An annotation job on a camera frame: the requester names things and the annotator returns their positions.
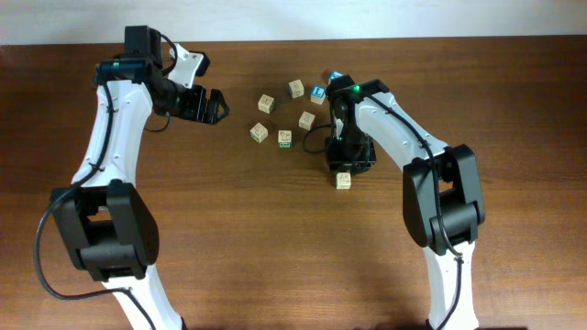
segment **white background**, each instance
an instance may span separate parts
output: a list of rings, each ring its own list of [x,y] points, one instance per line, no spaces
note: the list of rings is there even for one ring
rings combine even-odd
[[[0,44],[587,33],[587,0],[0,0]]]

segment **robotic arm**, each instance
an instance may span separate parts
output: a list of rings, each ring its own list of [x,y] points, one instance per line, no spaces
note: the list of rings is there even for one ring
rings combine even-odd
[[[327,96],[332,124],[327,163],[332,171],[368,171],[376,161],[375,139],[404,172],[404,222],[424,249],[428,265],[432,303],[427,326],[479,327],[472,305],[471,258],[485,210],[473,152],[465,145],[451,148],[428,134],[378,80],[355,84],[343,76],[328,86]],[[451,189],[439,194],[442,222],[435,207],[429,154],[408,125],[428,144],[438,176],[453,182]],[[443,231],[449,242],[442,238]],[[456,263],[448,248],[462,255]]]
[[[172,47],[169,69],[163,69],[161,38]],[[186,328],[157,273],[159,232],[135,188],[136,167],[151,112],[210,125],[228,116],[220,91],[212,90],[206,100],[205,88],[194,85],[195,76],[203,76],[209,63],[205,53],[172,44],[155,29],[127,27],[125,52],[96,66],[98,108],[83,163],[72,187],[51,194],[50,209],[73,265],[88,271],[94,281],[104,284],[105,292],[116,296],[135,329]],[[106,210],[110,220],[91,221],[91,216]],[[97,295],[55,292],[42,274],[37,241],[37,272],[52,295],[66,300]]]

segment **blue and white cube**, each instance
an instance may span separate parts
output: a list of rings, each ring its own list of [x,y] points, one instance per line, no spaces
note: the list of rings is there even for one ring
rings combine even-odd
[[[324,103],[325,98],[327,98],[327,89],[318,85],[314,86],[310,100],[315,104],[321,105]]]
[[[342,77],[343,75],[345,74],[338,71],[333,71],[332,73],[330,73],[330,77],[328,77],[328,84],[330,84],[333,80],[337,79],[338,77]]]

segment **wooden table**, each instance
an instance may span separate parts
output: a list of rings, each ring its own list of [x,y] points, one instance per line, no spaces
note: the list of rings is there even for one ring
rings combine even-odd
[[[478,157],[487,220],[473,258],[483,327],[587,328],[587,38],[434,38],[188,44],[212,60],[218,126],[145,134],[138,190],[157,219],[157,261],[190,329],[406,329],[429,308],[426,263],[402,219],[402,174],[379,162],[337,191],[301,148],[300,114],[324,72],[381,78],[422,127]],[[94,124],[94,65],[121,45],[0,49],[0,327],[127,329],[113,297],[51,298],[32,243],[52,188],[77,171]],[[291,99],[301,79],[306,96]],[[271,115],[261,94],[276,98]],[[261,122],[262,144],[249,136]],[[153,117],[148,127],[164,119]],[[295,144],[277,146],[290,128]],[[312,144],[316,147],[320,137]],[[42,239],[60,292],[101,288],[76,271],[51,221]]]

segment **small block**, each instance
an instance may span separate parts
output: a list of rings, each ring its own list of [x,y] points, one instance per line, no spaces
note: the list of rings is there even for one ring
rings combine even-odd
[[[250,130],[250,136],[257,142],[261,143],[269,135],[269,131],[261,124],[255,125]]]
[[[303,129],[310,130],[312,129],[312,125],[314,124],[314,119],[316,118],[315,115],[312,115],[306,111],[300,117],[300,127]]]
[[[314,102],[315,104],[321,105],[324,103],[324,99],[327,98],[327,89],[322,86],[314,86],[312,89],[312,96],[310,97],[310,101]]]
[[[264,94],[260,98],[258,106],[259,110],[261,110],[264,113],[270,114],[271,111],[273,111],[273,108],[275,107],[275,99]]]
[[[290,82],[288,87],[292,98],[304,95],[304,85],[301,80],[298,79],[294,82]]]
[[[338,77],[342,77],[343,75],[345,74],[342,72],[333,71],[332,73],[330,73],[330,77],[328,77],[328,84],[330,84],[332,80],[337,79]]]
[[[292,131],[280,130],[277,137],[279,148],[292,147]]]
[[[350,189],[350,173],[337,173],[337,189]]]

